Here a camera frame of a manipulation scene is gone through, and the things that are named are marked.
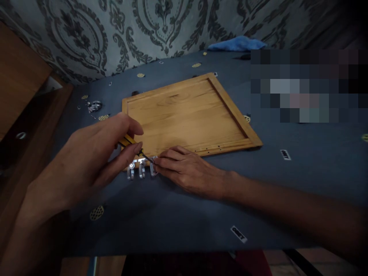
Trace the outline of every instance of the gray tablecloth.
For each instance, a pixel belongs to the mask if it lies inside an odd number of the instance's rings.
[[[81,99],[100,100],[93,116],[121,111],[122,99],[139,92],[217,72],[218,80],[243,114],[251,114],[250,61],[232,59],[241,53],[190,54],[130,69],[114,77],[74,89],[56,131],[54,154],[75,130],[95,123]],[[202,62],[193,68],[192,65]],[[361,139],[367,126],[352,123],[270,123],[252,117],[251,125],[264,146],[205,157],[226,170],[307,192],[366,205],[368,143]],[[286,149],[292,161],[280,153]],[[97,221],[89,212],[103,204]],[[67,256],[125,255],[129,253],[280,249],[312,246],[295,231],[252,210],[185,193],[162,176],[128,181],[122,172],[101,193],[72,210],[75,228]],[[231,232],[235,225],[248,239],[243,244]]]

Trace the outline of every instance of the wrist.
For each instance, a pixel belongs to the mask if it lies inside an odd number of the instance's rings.
[[[27,189],[15,224],[18,227],[33,230],[41,226],[57,213],[58,212],[47,204],[45,198],[37,193],[35,184],[31,183]]]
[[[232,202],[238,202],[239,199],[244,200],[249,190],[250,179],[234,171],[227,171],[225,179],[223,200]]]

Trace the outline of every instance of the forearm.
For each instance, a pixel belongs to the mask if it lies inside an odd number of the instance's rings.
[[[230,173],[224,193],[237,202],[298,229],[332,252],[357,262],[364,254],[366,210],[335,199]]]
[[[46,259],[61,252],[67,233],[66,213],[39,212],[26,197],[0,264],[0,275],[29,275]]]

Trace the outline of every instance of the white label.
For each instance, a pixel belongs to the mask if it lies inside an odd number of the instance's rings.
[[[230,230],[239,238],[242,243],[247,242],[247,238],[233,225]]]
[[[281,149],[280,151],[281,151],[281,154],[283,155],[284,160],[291,161],[291,157],[289,153],[287,152],[287,150]]]

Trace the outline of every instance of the patterned wallpaper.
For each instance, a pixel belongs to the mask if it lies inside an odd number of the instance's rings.
[[[339,13],[331,0],[0,0],[0,19],[74,84],[238,35],[304,48]]]

